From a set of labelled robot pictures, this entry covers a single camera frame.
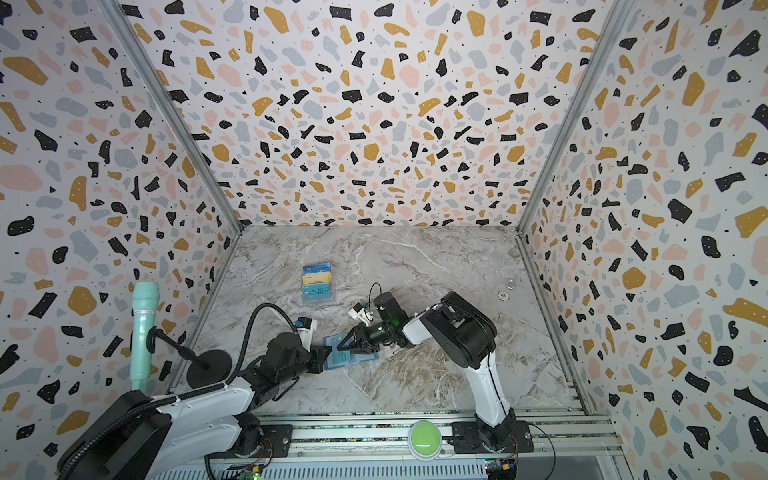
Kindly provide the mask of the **gold numbered card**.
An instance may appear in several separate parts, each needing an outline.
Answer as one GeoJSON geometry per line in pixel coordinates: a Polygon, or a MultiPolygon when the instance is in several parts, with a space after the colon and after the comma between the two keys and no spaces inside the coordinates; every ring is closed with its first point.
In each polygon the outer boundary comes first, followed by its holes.
{"type": "Polygon", "coordinates": [[[303,275],[302,282],[304,285],[325,284],[332,282],[331,273],[320,273],[312,275],[303,275]]]}

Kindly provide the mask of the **teal card from holder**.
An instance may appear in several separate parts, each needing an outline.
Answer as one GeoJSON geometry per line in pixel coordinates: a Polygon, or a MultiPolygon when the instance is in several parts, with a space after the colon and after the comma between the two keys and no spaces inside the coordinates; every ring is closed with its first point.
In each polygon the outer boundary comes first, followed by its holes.
{"type": "Polygon", "coordinates": [[[327,360],[329,369],[337,369],[346,367],[352,360],[351,354],[347,350],[340,350],[338,348],[341,343],[341,337],[333,337],[329,341],[329,345],[332,347],[332,352],[327,360]]]}

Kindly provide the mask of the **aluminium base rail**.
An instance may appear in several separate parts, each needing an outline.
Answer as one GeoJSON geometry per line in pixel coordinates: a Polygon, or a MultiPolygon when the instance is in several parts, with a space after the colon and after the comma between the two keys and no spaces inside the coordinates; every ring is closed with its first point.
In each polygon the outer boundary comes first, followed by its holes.
{"type": "Polygon", "coordinates": [[[213,456],[164,473],[166,479],[630,479],[611,422],[567,409],[523,408],[516,441],[502,453],[469,444],[467,411],[368,415],[270,415],[273,450],[253,459],[213,456]],[[442,451],[414,458],[409,428],[434,423],[442,451]]]}

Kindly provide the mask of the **dark blue VIP card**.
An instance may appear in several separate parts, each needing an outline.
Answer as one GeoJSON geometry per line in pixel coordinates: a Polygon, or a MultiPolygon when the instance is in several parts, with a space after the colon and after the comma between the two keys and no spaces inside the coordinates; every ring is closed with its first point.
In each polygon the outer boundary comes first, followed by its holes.
{"type": "Polygon", "coordinates": [[[303,274],[304,275],[312,275],[312,274],[320,274],[320,273],[330,273],[332,271],[331,264],[329,262],[325,263],[318,263],[313,265],[305,265],[303,267],[303,274]]]}

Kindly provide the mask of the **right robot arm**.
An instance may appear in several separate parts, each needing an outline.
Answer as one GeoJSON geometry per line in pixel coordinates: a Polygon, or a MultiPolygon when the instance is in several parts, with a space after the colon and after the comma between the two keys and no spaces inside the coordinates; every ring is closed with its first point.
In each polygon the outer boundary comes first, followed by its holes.
{"type": "Polygon", "coordinates": [[[406,314],[390,292],[377,296],[372,305],[380,321],[355,325],[337,349],[370,355],[383,345],[410,349],[428,340],[436,341],[466,375],[482,444],[491,451],[504,449],[516,423],[516,415],[499,378],[497,329],[492,320],[453,291],[412,316],[406,314]]]}

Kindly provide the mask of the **aluminium corner post right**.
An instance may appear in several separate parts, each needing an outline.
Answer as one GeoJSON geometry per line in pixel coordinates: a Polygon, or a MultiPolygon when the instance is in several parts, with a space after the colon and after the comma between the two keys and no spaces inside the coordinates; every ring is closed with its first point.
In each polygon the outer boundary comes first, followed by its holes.
{"type": "Polygon", "coordinates": [[[524,235],[526,229],[533,223],[533,217],[537,211],[538,204],[546,193],[549,177],[554,173],[559,157],[564,153],[570,136],[580,122],[581,115],[591,98],[592,91],[606,67],[611,51],[614,48],[614,43],[621,35],[627,19],[636,6],[637,1],[635,0],[615,1],[611,6],[594,52],[584,71],[583,78],[569,103],[568,110],[561,122],[561,128],[538,174],[538,180],[534,185],[520,222],[516,227],[519,235],[524,235]]]}

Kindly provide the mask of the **aluminium corner post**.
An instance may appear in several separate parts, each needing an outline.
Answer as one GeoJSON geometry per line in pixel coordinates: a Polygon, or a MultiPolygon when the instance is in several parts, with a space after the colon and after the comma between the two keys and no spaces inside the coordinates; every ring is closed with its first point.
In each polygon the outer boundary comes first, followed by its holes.
{"type": "Polygon", "coordinates": [[[569,103],[568,110],[561,122],[561,128],[538,174],[538,180],[534,185],[520,222],[516,227],[519,235],[524,235],[526,229],[533,223],[533,217],[537,211],[538,204],[546,193],[549,177],[554,173],[559,157],[564,153],[570,136],[580,122],[581,115],[591,98],[592,91],[606,67],[611,51],[614,48],[614,43],[621,35],[627,19],[636,6],[637,1],[635,0],[615,1],[611,6],[594,52],[584,71],[583,78],[569,103]]]}
{"type": "Polygon", "coordinates": [[[216,204],[217,211],[223,217],[226,224],[235,231],[234,235],[236,237],[241,236],[243,230],[242,224],[236,218],[234,210],[204,160],[202,152],[198,148],[179,111],[174,106],[174,102],[162,83],[151,59],[145,49],[140,45],[140,39],[135,34],[130,22],[124,14],[121,2],[97,1],[96,4],[108,25],[116,34],[120,45],[125,49],[127,57],[131,60],[136,71],[142,77],[150,95],[167,120],[171,131],[180,142],[180,145],[185,149],[193,167],[201,176],[203,184],[216,204]]]}

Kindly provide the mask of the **green round button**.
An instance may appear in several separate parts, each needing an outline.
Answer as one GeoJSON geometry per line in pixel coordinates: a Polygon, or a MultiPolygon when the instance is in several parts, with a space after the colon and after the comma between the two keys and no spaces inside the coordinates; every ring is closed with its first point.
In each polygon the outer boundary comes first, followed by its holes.
{"type": "Polygon", "coordinates": [[[441,432],[427,420],[420,420],[409,428],[407,442],[412,456],[421,461],[434,460],[442,451],[441,432]]]}

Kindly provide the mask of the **aluminium corner post left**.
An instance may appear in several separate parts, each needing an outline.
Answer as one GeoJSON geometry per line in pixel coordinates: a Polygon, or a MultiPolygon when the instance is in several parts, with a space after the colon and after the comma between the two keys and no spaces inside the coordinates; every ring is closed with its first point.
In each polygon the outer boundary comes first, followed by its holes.
{"type": "Polygon", "coordinates": [[[185,149],[193,167],[201,176],[203,184],[216,204],[217,211],[223,217],[226,224],[235,231],[234,235],[236,237],[241,236],[243,230],[242,224],[236,218],[234,210],[204,160],[202,152],[198,148],[179,111],[174,106],[174,102],[162,83],[151,59],[145,49],[140,45],[140,39],[135,34],[130,22],[124,14],[121,2],[97,1],[96,4],[108,25],[116,34],[120,45],[125,49],[127,57],[131,60],[136,71],[142,77],[150,95],[167,120],[171,131],[180,142],[180,145],[185,149]]]}

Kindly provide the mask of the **teal VIP card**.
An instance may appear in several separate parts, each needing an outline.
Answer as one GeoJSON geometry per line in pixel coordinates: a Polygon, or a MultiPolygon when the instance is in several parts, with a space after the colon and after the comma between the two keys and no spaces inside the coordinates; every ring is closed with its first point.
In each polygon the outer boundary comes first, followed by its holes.
{"type": "Polygon", "coordinates": [[[329,301],[333,299],[332,285],[318,283],[302,286],[302,299],[305,302],[329,301]]]}

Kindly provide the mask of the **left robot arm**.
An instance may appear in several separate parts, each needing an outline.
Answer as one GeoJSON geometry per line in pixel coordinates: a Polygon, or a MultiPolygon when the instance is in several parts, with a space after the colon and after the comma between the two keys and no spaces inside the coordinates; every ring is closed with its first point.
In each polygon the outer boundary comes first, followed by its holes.
{"type": "Polygon", "coordinates": [[[178,395],[121,395],[58,461],[61,479],[150,479],[207,455],[254,451],[254,410],[279,400],[303,374],[319,374],[332,349],[304,346],[297,333],[272,339],[234,375],[178,395]]]}

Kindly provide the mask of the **mint green microphone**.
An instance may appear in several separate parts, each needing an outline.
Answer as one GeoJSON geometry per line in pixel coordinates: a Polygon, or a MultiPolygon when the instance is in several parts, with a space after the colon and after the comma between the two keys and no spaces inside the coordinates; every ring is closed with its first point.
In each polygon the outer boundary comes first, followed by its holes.
{"type": "Polygon", "coordinates": [[[150,331],[155,327],[155,316],[160,304],[159,285],[139,282],[132,296],[133,336],[131,341],[130,381],[133,390],[148,393],[151,376],[152,353],[147,348],[150,331]]]}

